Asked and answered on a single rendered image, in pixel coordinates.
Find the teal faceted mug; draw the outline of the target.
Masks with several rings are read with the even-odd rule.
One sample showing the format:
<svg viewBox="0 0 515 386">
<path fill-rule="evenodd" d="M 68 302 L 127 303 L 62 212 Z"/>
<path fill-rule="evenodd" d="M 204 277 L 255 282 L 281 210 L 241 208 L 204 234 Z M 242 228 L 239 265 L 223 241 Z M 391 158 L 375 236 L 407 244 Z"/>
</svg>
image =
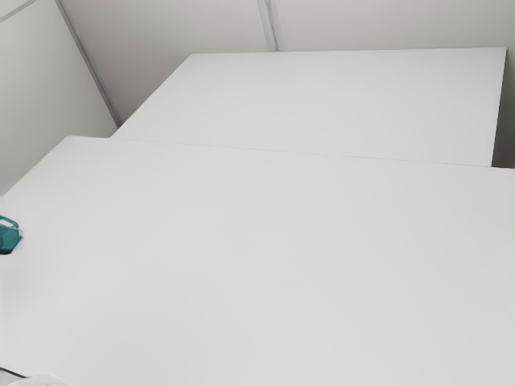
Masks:
<svg viewBox="0 0 515 386">
<path fill-rule="evenodd" d="M 13 252 L 23 233 L 19 224 L 5 216 L 0 215 L 0 255 L 7 255 Z"/>
</svg>

